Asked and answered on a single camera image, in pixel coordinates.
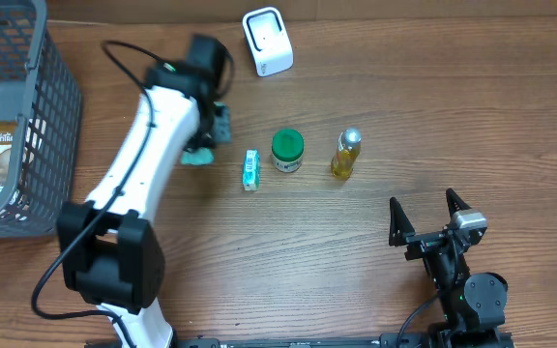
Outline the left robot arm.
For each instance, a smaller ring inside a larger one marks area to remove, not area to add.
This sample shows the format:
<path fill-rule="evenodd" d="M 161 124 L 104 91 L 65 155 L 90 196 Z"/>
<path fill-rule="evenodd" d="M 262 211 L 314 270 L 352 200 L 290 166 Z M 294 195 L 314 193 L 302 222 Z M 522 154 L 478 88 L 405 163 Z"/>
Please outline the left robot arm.
<path fill-rule="evenodd" d="M 230 116 L 220 103 L 221 81 L 235 64 L 216 38 L 195 34 L 186 57 L 153 54 L 139 104 L 115 160 L 82 204 L 63 205 L 56 220 L 60 254 L 36 285 L 31 306 L 56 269 L 92 309 L 78 317 L 106 317 L 113 347 L 174 347 L 177 335 L 158 300 L 165 259 L 154 220 L 165 185 L 182 155 L 209 153 L 231 139 Z"/>

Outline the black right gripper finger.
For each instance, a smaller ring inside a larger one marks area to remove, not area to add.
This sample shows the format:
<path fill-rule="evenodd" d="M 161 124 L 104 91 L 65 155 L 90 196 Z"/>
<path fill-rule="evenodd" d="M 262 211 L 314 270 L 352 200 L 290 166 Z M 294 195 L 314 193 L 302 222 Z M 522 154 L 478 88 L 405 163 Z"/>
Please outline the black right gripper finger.
<path fill-rule="evenodd" d="M 389 204 L 391 215 L 389 245 L 391 247 L 405 246 L 407 239 L 415 235 L 415 229 L 395 197 L 390 199 Z"/>
<path fill-rule="evenodd" d="M 452 189 L 448 188 L 445 192 L 449 215 L 452 217 L 456 212 L 470 210 L 471 207 L 463 201 L 460 196 Z"/>

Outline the small teal tissue pack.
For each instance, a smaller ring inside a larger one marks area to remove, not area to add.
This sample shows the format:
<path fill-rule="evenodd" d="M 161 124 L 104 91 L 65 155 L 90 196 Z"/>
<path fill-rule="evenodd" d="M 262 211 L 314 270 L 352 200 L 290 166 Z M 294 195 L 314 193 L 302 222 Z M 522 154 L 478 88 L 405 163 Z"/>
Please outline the small teal tissue pack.
<path fill-rule="evenodd" d="M 257 191 L 260 181 L 260 161 L 259 154 L 256 149 L 248 149 L 246 151 L 242 183 L 244 190 Z"/>

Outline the teal wet wipes pack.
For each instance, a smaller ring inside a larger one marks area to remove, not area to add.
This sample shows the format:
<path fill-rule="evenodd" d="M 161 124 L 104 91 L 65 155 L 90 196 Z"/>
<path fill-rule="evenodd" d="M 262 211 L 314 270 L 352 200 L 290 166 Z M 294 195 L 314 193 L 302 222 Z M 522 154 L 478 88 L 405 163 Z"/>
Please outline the teal wet wipes pack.
<path fill-rule="evenodd" d="M 183 165 L 202 166 L 209 165 L 213 161 L 213 149 L 207 148 L 201 148 L 197 151 L 190 151 L 188 146 L 180 157 L 180 163 L 182 163 Z"/>

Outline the yellow dish soap bottle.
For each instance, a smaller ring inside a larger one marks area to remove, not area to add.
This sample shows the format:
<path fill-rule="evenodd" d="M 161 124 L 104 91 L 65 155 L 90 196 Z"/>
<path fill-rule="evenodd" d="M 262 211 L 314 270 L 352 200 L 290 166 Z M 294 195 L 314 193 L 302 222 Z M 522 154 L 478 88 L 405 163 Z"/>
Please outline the yellow dish soap bottle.
<path fill-rule="evenodd" d="M 357 128 L 348 128 L 338 137 L 337 150 L 331 161 L 332 174 L 340 179 L 348 179 L 362 149 L 362 134 Z"/>

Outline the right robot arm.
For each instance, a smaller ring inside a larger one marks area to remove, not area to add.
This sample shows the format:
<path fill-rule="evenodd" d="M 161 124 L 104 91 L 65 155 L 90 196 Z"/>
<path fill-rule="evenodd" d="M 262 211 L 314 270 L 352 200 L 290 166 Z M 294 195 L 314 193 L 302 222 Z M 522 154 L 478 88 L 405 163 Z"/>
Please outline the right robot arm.
<path fill-rule="evenodd" d="M 418 234 L 399 201 L 391 198 L 389 245 L 405 247 L 405 259 L 421 260 L 435 294 L 415 309 L 397 334 L 387 337 L 395 347 L 513 347 L 505 321 L 509 285 L 496 273 L 471 274 L 465 259 L 470 247 L 483 238 L 488 222 L 452 189 L 446 190 L 450 221 L 437 232 Z M 420 313 L 438 302 L 444 320 L 424 333 L 407 330 Z"/>

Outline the green lid jar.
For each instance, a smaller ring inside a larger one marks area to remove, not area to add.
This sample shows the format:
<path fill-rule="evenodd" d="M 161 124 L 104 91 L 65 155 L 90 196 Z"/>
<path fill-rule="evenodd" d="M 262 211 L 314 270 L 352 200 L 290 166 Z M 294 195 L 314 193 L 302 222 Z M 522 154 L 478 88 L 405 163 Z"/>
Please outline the green lid jar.
<path fill-rule="evenodd" d="M 304 150 L 304 138 L 297 130 L 279 130 L 272 139 L 273 165 L 281 172 L 294 172 L 302 165 Z"/>

